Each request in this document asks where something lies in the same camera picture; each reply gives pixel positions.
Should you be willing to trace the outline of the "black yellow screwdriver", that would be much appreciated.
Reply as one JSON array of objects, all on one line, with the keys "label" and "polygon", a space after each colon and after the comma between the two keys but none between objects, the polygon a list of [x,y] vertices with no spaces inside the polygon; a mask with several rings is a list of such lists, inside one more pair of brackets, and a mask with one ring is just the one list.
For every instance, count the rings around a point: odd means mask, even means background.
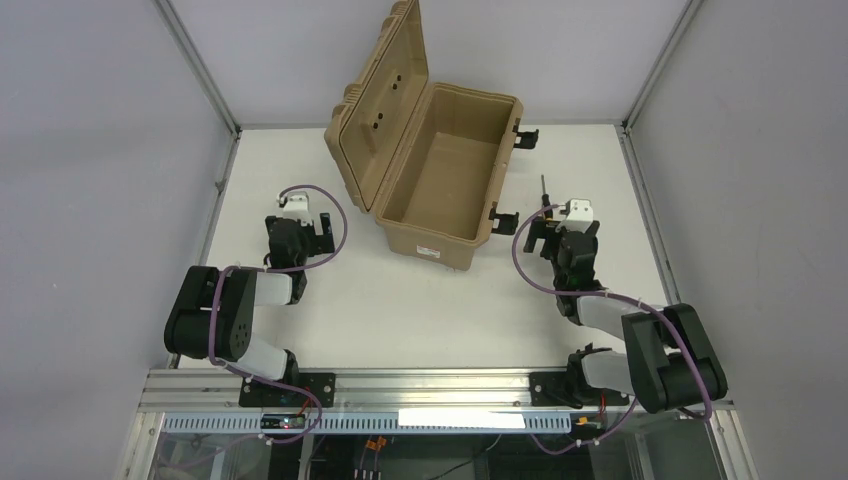
[{"label": "black yellow screwdriver", "polygon": [[547,208],[551,205],[551,202],[550,202],[550,196],[547,192],[547,185],[546,185],[546,179],[545,179],[544,174],[542,174],[540,176],[540,181],[541,181],[541,189],[542,189],[541,203],[542,203],[543,207]]}]

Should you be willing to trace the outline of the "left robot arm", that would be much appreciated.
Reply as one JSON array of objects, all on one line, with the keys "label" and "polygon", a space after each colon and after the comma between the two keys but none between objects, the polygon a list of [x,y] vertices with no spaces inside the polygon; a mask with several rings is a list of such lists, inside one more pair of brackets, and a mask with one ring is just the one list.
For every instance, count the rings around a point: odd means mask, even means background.
[{"label": "left robot arm", "polygon": [[308,283],[303,269],[307,260],[335,252],[330,215],[322,213],[318,219],[319,229],[285,216],[265,219],[267,272],[235,269],[225,274],[216,267],[190,267],[165,324],[166,350],[192,359],[213,358],[254,377],[300,385],[295,354],[255,334],[254,313],[259,306],[299,303]]}]

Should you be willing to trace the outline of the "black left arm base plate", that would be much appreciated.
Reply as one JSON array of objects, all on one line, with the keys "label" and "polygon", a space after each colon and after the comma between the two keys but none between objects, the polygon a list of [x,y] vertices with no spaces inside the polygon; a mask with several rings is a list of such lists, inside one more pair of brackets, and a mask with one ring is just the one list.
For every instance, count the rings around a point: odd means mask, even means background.
[{"label": "black left arm base plate", "polygon": [[[322,407],[334,405],[336,375],[331,372],[301,371],[293,386],[311,392]],[[300,408],[309,398],[255,380],[242,382],[238,405],[243,408]]]}]

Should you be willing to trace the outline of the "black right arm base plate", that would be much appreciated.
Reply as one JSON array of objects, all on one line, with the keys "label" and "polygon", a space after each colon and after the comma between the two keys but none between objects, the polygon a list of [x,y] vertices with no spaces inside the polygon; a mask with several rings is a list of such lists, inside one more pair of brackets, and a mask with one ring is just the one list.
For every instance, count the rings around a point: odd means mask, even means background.
[{"label": "black right arm base plate", "polygon": [[531,404],[534,407],[625,406],[628,397],[620,392],[591,387],[576,370],[534,371],[528,375]]}]

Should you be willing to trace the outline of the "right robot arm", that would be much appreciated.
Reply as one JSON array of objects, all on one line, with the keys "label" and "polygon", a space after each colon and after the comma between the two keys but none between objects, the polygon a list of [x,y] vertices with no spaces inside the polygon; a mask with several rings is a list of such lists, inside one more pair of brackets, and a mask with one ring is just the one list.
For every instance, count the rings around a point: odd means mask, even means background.
[{"label": "right robot arm", "polygon": [[653,306],[617,294],[597,279],[599,221],[584,230],[568,229],[542,215],[522,224],[523,252],[543,244],[541,257],[551,264],[552,284],[561,316],[573,324],[600,330],[623,341],[624,352],[587,348],[571,356],[576,386],[632,395],[649,413],[709,406],[729,390],[726,374],[696,309],[686,303]]}]

